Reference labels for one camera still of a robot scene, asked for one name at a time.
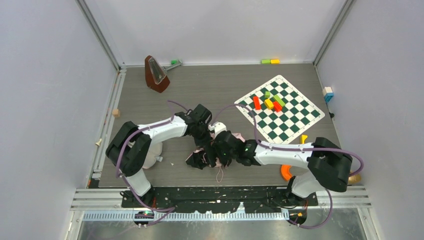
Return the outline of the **pink and black folding umbrella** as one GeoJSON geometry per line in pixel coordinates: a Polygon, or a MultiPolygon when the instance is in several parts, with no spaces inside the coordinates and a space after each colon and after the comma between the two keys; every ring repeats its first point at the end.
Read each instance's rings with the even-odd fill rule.
{"type": "Polygon", "coordinates": [[[218,173],[223,174],[224,168],[227,168],[228,166],[224,166],[220,162],[217,156],[216,150],[213,147],[214,139],[216,136],[212,134],[211,137],[212,137],[211,143],[206,145],[205,147],[198,147],[195,151],[193,151],[187,157],[187,159],[185,160],[185,163],[193,168],[197,168],[200,170],[204,169],[205,167],[218,168],[218,173]]]}

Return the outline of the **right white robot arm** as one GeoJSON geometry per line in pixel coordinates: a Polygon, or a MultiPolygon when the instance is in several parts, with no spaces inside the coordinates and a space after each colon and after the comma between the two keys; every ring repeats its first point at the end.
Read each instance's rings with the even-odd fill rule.
{"type": "Polygon", "coordinates": [[[286,195],[305,199],[324,189],[347,190],[352,157],[324,137],[305,144],[276,144],[242,140],[229,130],[213,135],[211,146],[223,164],[236,161],[244,166],[288,165],[307,172],[290,178],[286,195]]]}

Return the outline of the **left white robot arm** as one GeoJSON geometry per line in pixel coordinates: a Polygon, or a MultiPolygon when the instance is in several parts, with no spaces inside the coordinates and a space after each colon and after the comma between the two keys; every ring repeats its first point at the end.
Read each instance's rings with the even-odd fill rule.
{"type": "Polygon", "coordinates": [[[198,104],[193,110],[177,112],[165,120],[150,124],[136,125],[127,121],[111,140],[105,154],[116,167],[116,175],[122,174],[135,194],[142,197],[152,187],[143,172],[149,150],[166,140],[191,136],[198,146],[209,151],[212,149],[208,129],[211,119],[211,111],[198,104]]]}

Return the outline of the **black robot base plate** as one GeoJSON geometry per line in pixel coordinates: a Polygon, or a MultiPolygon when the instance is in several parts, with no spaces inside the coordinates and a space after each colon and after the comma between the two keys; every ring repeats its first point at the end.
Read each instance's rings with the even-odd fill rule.
{"type": "Polygon", "coordinates": [[[294,207],[315,207],[316,194],[306,199],[289,199],[285,186],[152,187],[141,200],[151,208],[174,213],[234,213],[244,207],[248,214],[276,213],[294,207]]]}

